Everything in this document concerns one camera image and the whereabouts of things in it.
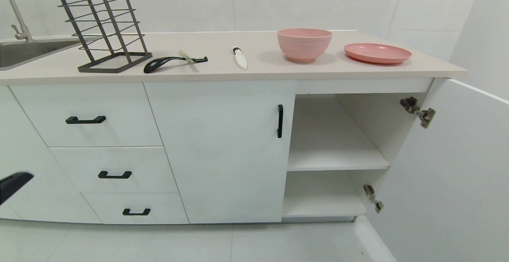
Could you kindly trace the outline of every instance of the floor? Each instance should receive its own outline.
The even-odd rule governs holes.
[[[373,233],[364,219],[356,223],[178,226],[0,219],[0,261],[392,261],[380,259],[390,255],[380,254],[379,237]]]

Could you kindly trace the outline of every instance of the cabinet hinge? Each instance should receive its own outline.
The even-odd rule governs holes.
[[[416,106],[417,99],[414,97],[401,99],[400,105],[403,106],[408,113],[418,116],[420,119],[420,125],[424,128],[428,128],[436,113],[432,108],[421,110],[418,106]]]
[[[375,189],[369,184],[365,184],[364,192],[366,192],[367,198],[375,205],[375,211],[380,213],[383,208],[383,203],[375,199]]]

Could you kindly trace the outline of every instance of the sink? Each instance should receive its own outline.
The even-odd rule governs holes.
[[[0,43],[0,70],[9,70],[41,57],[78,46],[77,39],[49,39]]]

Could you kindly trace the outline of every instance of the beige countertop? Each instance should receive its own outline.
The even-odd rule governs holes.
[[[184,50],[189,56],[208,62],[185,64],[171,61],[152,74],[143,73],[148,62],[143,62],[119,74],[80,73],[78,66],[89,59],[78,47],[57,52],[11,70],[0,71],[0,85],[113,83],[113,82],[167,82],[167,81],[221,81],[221,80],[323,80],[323,79],[410,79],[457,78],[466,76],[463,68],[440,59],[411,50],[413,56],[400,65],[376,65],[349,59],[343,46],[349,43],[385,43],[358,31],[334,31],[332,42],[324,55],[310,64],[286,61],[278,46],[276,32],[194,32],[151,33],[145,42],[153,58],[180,56]],[[142,51],[138,46],[129,51]],[[240,47],[249,64],[248,70],[237,66],[231,48]],[[108,55],[96,52],[96,59]]]

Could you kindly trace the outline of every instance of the drawer handle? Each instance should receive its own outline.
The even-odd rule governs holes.
[[[283,136],[283,106],[278,105],[278,111],[280,112],[280,122],[278,127],[278,138]]]
[[[97,177],[100,179],[128,179],[132,175],[132,171],[125,171],[123,175],[108,175],[108,172],[102,170]]]
[[[131,209],[126,208],[124,209],[124,212],[122,212],[122,215],[126,216],[147,216],[150,213],[150,208],[145,208],[145,210],[142,213],[131,213]]]
[[[106,121],[106,116],[97,116],[93,120],[78,120],[78,117],[71,116],[65,120],[65,123],[67,124],[100,124],[102,122]]]

